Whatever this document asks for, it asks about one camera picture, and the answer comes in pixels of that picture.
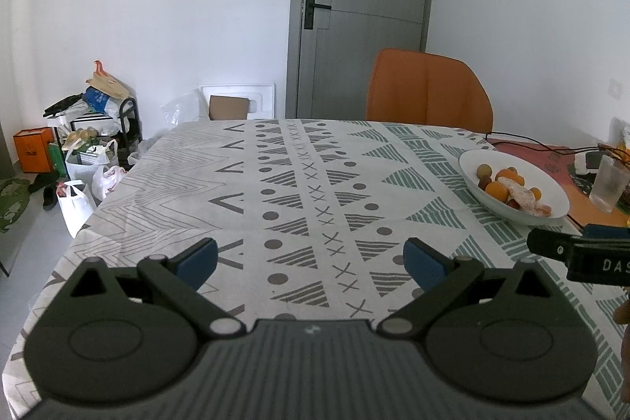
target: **blue gripper pad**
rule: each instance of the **blue gripper pad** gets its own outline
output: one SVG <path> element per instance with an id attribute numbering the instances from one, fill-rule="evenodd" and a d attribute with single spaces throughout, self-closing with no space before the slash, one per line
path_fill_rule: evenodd
<path id="1" fill-rule="evenodd" d="M 404 269 L 424 291 L 432 289 L 455 269 L 449 258 L 419 239 L 408 239 L 402 248 Z"/>
<path id="2" fill-rule="evenodd" d="M 209 237 L 169 259 L 168 269 L 193 290 L 197 290 L 217 268 L 219 248 Z"/>
<path id="3" fill-rule="evenodd" d="M 630 239 L 630 229 L 620 226 L 586 225 L 582 236 L 593 239 Z"/>

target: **patterned tablecloth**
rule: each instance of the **patterned tablecloth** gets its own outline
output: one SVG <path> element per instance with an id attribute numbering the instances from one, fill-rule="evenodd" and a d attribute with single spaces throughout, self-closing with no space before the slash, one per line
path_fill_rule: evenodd
<path id="1" fill-rule="evenodd" d="M 249 326 L 259 317 L 379 321 L 422 293 L 402 267 L 402 243 L 412 236 L 486 266 L 531 256 L 529 228 L 497 218 L 467 190 L 458 157 L 471 148 L 491 147 L 463 130 L 364 121 L 177 127 L 106 198 L 52 273 L 2 374 L 12 412 L 21 416 L 39 400 L 24 339 L 90 255 L 130 266 L 211 236 L 219 265 L 199 292 Z M 568 223 L 558 229 L 573 231 Z M 540 262 L 597 340 L 594 400 L 623 418 L 622 330 L 610 318 L 621 290 L 565 283 L 562 263 Z"/>

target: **gray tile floor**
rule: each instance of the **gray tile floor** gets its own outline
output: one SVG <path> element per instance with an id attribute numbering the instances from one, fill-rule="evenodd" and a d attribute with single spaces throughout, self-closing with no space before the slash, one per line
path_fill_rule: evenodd
<path id="1" fill-rule="evenodd" d="M 46 280 L 70 246 L 72 237 L 65 228 L 61 209 L 42 209 L 42 191 L 31 195 L 20 219 L 0 233 L 2 263 L 17 255 L 10 276 L 0 272 L 0 367 L 9 357 L 15 339 Z M 0 420 L 10 420 L 4 393 L 0 394 Z"/>

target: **orange chair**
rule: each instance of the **orange chair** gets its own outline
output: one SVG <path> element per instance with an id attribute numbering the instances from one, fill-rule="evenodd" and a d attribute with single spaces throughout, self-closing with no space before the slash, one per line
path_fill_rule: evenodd
<path id="1" fill-rule="evenodd" d="M 492 106 L 462 61 L 421 52 L 383 49 L 367 94 L 366 119 L 436 125 L 487 133 Z"/>

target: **black cable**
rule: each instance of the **black cable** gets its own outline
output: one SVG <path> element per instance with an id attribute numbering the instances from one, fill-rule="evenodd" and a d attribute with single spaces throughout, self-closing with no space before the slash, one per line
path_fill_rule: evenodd
<path id="1" fill-rule="evenodd" d="M 567 216 L 567 217 L 568 217 L 571 221 L 573 221 L 573 224 L 575 224 L 575 225 L 578 227 L 578 229 L 580 230 L 580 232 L 584 231 L 584 226 L 582 226 L 581 224 L 579 224 L 579 223 L 575 220 L 575 218 L 574 218 L 573 216 L 571 216 L 571 214 L 567 214 L 566 216 Z"/>
<path id="2" fill-rule="evenodd" d="M 539 144 L 540 146 L 543 146 L 543 148 L 532 148 L 531 146 L 527 146 L 526 144 L 520 144 L 520 143 L 517 143 L 516 141 L 497 141 L 495 143 L 490 143 L 489 141 L 487 141 L 487 137 L 490 134 L 499 134 L 502 136 L 511 136 L 513 138 L 521 138 L 521 139 L 532 141 L 533 143 Z M 518 134 L 511 134 L 509 132 L 491 131 L 485 135 L 484 139 L 488 142 L 488 144 L 492 144 L 494 146 L 496 146 L 497 144 L 513 144 L 514 146 L 522 146 L 523 148 L 528 148 L 535 152 L 554 152 L 555 154 L 560 154 L 560 155 L 574 155 L 574 154 L 579 154 L 581 152 L 586 152 L 588 150 L 599 150 L 598 146 L 582 146 L 580 148 L 562 148 L 559 150 L 557 148 L 551 148 L 550 146 L 544 143 L 541 143 L 540 141 L 535 140 L 533 138 L 529 138 L 527 136 L 521 136 Z"/>
<path id="3" fill-rule="evenodd" d="M 521 144 L 521 143 L 517 143 L 516 141 L 496 141 L 495 143 L 490 143 L 487 140 L 487 137 L 490 134 L 499 134 L 502 136 L 511 136 L 513 138 L 521 138 L 524 140 L 528 140 L 528 141 L 532 141 L 533 143 L 539 144 L 540 146 L 542 146 L 543 148 L 532 148 L 531 146 L 527 146 L 526 144 Z M 608 146 L 605 144 L 601 144 L 599 143 L 597 146 L 582 146 L 580 148 L 562 148 L 562 149 L 557 149 L 557 148 L 551 148 L 550 146 L 541 143 L 538 140 L 535 140 L 533 138 L 529 138 L 527 136 L 521 136 L 518 134 L 512 134 L 509 132 L 495 132 L 495 131 L 491 131 L 486 133 L 486 135 L 484 136 L 484 139 L 486 140 L 486 142 L 488 144 L 492 144 L 492 146 L 497 146 L 497 144 L 512 144 L 514 146 L 521 146 L 522 148 L 527 148 L 528 150 L 532 150 L 534 152 L 553 152 L 555 154 L 558 155 L 575 155 L 575 154 L 581 154 L 582 152 L 587 152 L 589 150 L 591 151 L 601 151 L 601 152 L 608 152 L 610 154 L 610 156 L 613 159 L 618 160 L 620 163 L 622 163 L 624 166 L 626 166 L 628 169 L 630 169 L 630 166 L 628 164 L 628 162 L 626 162 L 627 159 L 630 159 L 630 154 L 628 152 L 626 152 L 626 150 L 621 150 L 619 148 L 613 148 L 612 146 Z"/>

